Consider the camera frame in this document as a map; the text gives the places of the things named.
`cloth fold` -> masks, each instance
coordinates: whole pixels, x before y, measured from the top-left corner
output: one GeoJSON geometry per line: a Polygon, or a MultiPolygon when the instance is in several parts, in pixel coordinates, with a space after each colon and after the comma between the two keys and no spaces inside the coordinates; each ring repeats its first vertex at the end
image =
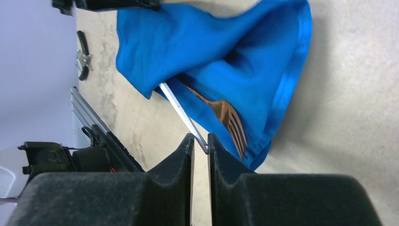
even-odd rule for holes
{"type": "Polygon", "coordinates": [[[218,18],[183,4],[160,11],[118,11],[118,71],[146,98],[167,81],[187,114],[215,133],[240,159],[212,109],[175,76],[211,101],[226,99],[240,114],[248,138],[244,160],[265,159],[301,74],[311,40],[306,0],[263,0],[247,12],[218,18]]]}

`wooden fork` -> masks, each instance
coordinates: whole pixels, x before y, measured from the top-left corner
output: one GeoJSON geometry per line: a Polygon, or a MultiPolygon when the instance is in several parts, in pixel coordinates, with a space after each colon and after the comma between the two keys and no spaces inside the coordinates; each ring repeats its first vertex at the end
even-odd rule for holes
{"type": "Polygon", "coordinates": [[[245,134],[244,127],[241,123],[236,109],[227,102],[227,100],[210,101],[202,96],[199,92],[190,87],[186,82],[182,83],[199,99],[209,105],[216,115],[216,118],[227,128],[229,131],[234,145],[236,146],[238,153],[242,160],[244,160],[245,149],[248,146],[247,136],[245,134]]]}

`beige tabletop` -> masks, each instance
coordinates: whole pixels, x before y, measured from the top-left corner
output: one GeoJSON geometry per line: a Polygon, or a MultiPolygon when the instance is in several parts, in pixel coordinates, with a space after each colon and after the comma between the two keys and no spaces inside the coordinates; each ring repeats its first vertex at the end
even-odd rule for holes
{"type": "MultiPolygon", "coordinates": [[[[197,0],[190,4],[229,16],[255,2],[197,0]]],[[[349,174],[366,188],[383,222],[396,225],[399,5],[395,0],[310,3],[309,57],[271,153],[257,172],[349,174]]],[[[94,69],[79,83],[80,92],[131,155],[145,170],[151,169],[176,149],[188,129],[168,101],[158,94],[145,99],[116,70],[116,12],[77,10],[76,15],[94,69]]],[[[200,132],[206,137],[204,129],[200,132]]],[[[208,226],[207,159],[198,144],[195,148],[192,222],[208,226]]]]}

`white wall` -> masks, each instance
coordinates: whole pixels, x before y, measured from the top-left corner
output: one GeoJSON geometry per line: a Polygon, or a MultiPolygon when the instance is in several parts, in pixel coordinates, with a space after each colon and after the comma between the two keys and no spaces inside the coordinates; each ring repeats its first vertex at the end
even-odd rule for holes
{"type": "MultiPolygon", "coordinates": [[[[0,22],[0,148],[24,141],[72,146],[75,18],[60,14],[50,0],[5,0],[0,22]]],[[[0,205],[0,226],[12,208],[0,205]]]]}

